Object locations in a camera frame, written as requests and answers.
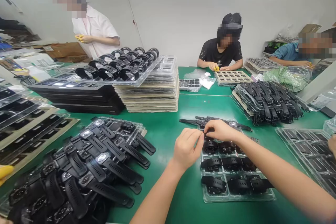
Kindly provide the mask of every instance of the yellow tool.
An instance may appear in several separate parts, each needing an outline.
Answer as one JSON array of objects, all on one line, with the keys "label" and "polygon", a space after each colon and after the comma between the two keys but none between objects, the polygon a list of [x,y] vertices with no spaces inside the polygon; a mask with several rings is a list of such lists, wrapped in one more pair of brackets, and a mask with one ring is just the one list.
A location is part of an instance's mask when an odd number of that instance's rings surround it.
[{"label": "yellow tool", "polygon": [[75,38],[76,38],[79,42],[82,42],[82,43],[83,43],[82,37],[84,37],[84,35],[82,35],[82,34],[79,34],[79,35],[76,35],[76,36],[75,36]]},{"label": "yellow tool", "polygon": [[5,177],[12,173],[14,170],[13,166],[2,166],[0,165],[0,186],[6,181]]}]

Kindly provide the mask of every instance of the green workbench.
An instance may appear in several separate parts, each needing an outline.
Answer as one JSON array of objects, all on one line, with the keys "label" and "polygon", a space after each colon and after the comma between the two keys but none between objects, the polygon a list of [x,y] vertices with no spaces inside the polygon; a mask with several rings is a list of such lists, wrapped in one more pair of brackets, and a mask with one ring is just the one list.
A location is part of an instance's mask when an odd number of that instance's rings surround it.
[{"label": "green workbench", "polygon": [[[193,67],[179,67],[180,78],[183,78],[186,73],[192,72],[194,69]],[[131,209],[113,208],[110,212],[108,222],[129,223],[142,200],[158,180],[168,161],[172,158],[175,139],[183,128],[196,127],[180,123],[180,118],[193,119],[195,116],[212,116],[223,119],[236,119],[239,123],[253,128],[253,132],[244,131],[247,136],[258,138],[262,146],[301,170],[299,163],[274,131],[275,128],[271,125],[253,126],[251,120],[247,119],[234,103],[230,94],[231,90],[229,87],[219,87],[215,83],[210,90],[201,87],[198,93],[181,91],[178,112],[128,113],[125,109],[120,115],[114,116],[115,118],[142,123],[148,130],[146,138],[156,147],[157,151],[153,156],[145,153],[151,162],[148,170],[140,168],[137,164],[132,165],[134,170],[145,177],[144,182],[141,184],[142,191],[139,195],[135,195],[130,190],[126,191],[134,197],[134,206]],[[103,115],[71,113],[71,117],[79,118],[81,125],[84,126],[88,125],[91,122],[90,119],[94,116]],[[327,119],[320,112],[304,113],[303,118],[300,118],[293,124],[282,125],[282,127],[322,129],[323,122]],[[78,126],[73,127],[63,138],[75,135],[77,132]],[[60,148],[63,138],[51,144],[43,153],[22,169],[21,172],[41,163],[43,154],[50,149]],[[166,223],[310,223],[296,207],[276,190],[274,191],[277,199],[271,202],[205,204],[202,195],[199,166],[200,161],[198,160],[183,175],[171,203]],[[17,174],[0,187],[0,195],[4,195],[11,189],[16,177]]]}]

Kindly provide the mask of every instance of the black t-shirt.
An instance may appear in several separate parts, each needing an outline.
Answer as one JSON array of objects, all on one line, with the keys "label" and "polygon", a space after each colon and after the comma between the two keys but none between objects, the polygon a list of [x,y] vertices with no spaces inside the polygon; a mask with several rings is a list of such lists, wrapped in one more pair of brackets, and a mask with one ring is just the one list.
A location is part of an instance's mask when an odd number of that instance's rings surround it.
[{"label": "black t-shirt", "polygon": [[230,65],[231,61],[238,61],[243,58],[240,42],[236,41],[229,45],[224,52],[219,53],[217,49],[217,39],[213,38],[203,44],[202,51],[198,58],[203,61],[211,61],[219,67]]}]

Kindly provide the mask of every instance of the yellow glove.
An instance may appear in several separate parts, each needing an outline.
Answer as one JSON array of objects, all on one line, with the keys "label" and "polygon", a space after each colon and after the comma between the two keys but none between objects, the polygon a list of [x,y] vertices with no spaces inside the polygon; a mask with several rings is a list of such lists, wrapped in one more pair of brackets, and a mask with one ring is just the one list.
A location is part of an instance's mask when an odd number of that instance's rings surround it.
[{"label": "yellow glove", "polygon": [[0,165],[0,186],[6,181],[5,177],[12,173],[14,170],[13,166],[2,166]]}]

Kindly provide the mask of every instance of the white shirt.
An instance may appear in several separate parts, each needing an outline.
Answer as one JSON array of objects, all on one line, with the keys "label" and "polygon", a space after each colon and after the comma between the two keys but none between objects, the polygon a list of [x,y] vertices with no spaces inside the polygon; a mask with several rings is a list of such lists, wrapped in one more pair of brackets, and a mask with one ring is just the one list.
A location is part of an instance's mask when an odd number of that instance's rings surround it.
[{"label": "white shirt", "polygon": [[[73,32],[75,34],[90,35],[95,37],[119,37],[109,19],[99,11],[87,5],[86,18],[73,18]],[[105,45],[98,42],[89,44],[79,43],[84,51],[92,58],[99,58],[103,54],[119,49],[118,46]]]}]

